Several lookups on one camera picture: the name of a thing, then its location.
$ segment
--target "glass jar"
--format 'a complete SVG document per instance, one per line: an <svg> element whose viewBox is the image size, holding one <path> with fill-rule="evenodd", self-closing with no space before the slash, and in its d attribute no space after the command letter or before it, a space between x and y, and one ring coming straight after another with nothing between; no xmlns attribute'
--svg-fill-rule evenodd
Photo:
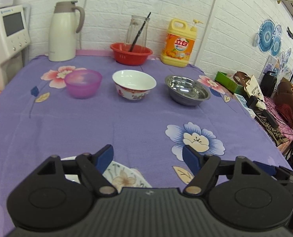
<svg viewBox="0 0 293 237"><path fill-rule="evenodd" d="M132 52L136 53L144 53L145 46L146 46L146 35L147 35L147 27L149 24L150 18L141 17L141 16L131 16L131 22L128 28L128 32L125 38L125 51L129 51L137 34L139 33L141 27L143 26L144 22L145 25L133 47Z"/></svg>

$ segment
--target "stainless steel bowl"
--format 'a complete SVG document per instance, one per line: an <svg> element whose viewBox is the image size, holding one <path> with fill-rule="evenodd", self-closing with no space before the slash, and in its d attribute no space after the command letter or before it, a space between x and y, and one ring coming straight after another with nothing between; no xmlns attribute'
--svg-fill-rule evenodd
<svg viewBox="0 0 293 237"><path fill-rule="evenodd" d="M179 104L197 106L210 99L210 92L198 81L187 77L170 75L165 78L170 97Z"/></svg>

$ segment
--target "white ceramic bowl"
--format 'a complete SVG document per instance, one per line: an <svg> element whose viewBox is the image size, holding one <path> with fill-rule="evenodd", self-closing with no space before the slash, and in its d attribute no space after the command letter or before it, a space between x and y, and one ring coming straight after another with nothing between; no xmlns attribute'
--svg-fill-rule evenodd
<svg viewBox="0 0 293 237"><path fill-rule="evenodd" d="M150 75L136 70L120 70L112 75L120 96L128 100L140 100L156 86Z"/></svg>

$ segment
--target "display screen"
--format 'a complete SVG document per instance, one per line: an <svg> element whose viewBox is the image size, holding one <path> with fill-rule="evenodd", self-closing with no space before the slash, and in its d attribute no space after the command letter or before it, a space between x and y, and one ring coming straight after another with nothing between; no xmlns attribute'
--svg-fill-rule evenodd
<svg viewBox="0 0 293 237"><path fill-rule="evenodd" d="M10 14L3 17L6 35L10 36L24 29L21 12Z"/></svg>

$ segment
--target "green box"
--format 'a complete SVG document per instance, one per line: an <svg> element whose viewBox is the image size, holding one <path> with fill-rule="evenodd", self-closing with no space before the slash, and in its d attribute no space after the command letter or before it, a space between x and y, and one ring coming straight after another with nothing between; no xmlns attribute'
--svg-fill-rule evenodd
<svg viewBox="0 0 293 237"><path fill-rule="evenodd" d="M238 85L234 80L231 80L226 76L226 73L218 71L215 81L223 85L226 89L228 89L232 93L237 93L242 96L246 96L246 92L244 91L244 86Z"/></svg>

